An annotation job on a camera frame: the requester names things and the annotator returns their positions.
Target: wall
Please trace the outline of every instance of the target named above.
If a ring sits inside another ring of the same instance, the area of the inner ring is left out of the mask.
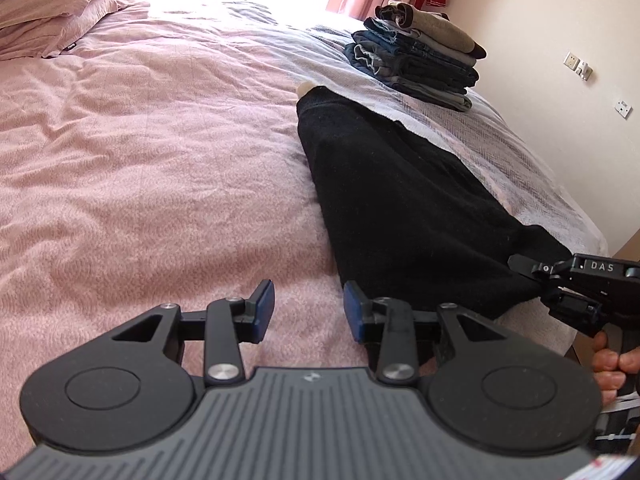
[[[640,227],[640,0],[449,0],[485,47],[478,90],[537,152],[615,253]],[[593,67],[583,82],[562,62]],[[633,105],[625,121],[613,109]]]

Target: triangular cutout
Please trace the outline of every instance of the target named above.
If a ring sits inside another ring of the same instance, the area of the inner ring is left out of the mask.
[[[458,316],[458,323],[465,331],[466,338],[473,343],[481,341],[501,341],[504,336],[494,332],[489,327],[478,323],[475,319],[467,316]]]
[[[147,343],[153,339],[162,316],[155,314],[154,316],[145,317],[134,326],[130,326],[124,332],[112,337],[114,341],[136,341],[139,343]]]

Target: gray ridged panel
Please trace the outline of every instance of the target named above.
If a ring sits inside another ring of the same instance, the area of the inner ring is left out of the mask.
[[[590,459],[582,449],[518,459],[469,447],[428,417],[416,392],[381,386],[364,368],[258,368],[241,386],[210,390],[187,424],[147,448],[91,458],[40,446],[6,477],[549,480]]]

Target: pink bedspread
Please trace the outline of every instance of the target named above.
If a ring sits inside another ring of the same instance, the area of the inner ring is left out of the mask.
[[[452,151],[468,148],[423,115],[448,110],[409,110],[322,30],[277,25],[263,10],[136,4],[68,54],[0,63],[0,470],[31,445],[18,410],[27,376],[158,303],[199,310],[271,278],[276,309],[264,343],[242,349],[247,368],[363,364],[296,135],[296,87],[343,78],[337,91],[386,100],[390,115],[420,117]],[[478,115],[464,120],[502,127],[474,99]],[[574,250],[601,251],[588,219],[529,166],[556,208],[546,226],[561,239],[575,231]],[[496,193],[530,218],[522,200]],[[566,348],[572,332],[545,322],[535,330]],[[188,346],[192,372],[199,350]]]

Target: brown folded garment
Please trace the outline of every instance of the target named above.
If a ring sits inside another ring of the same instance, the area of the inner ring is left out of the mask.
[[[418,10],[403,2],[389,2],[387,6],[376,7],[376,17],[394,21],[401,28],[416,28],[444,46],[475,59],[486,57],[486,50],[464,30],[451,23],[444,13]]]

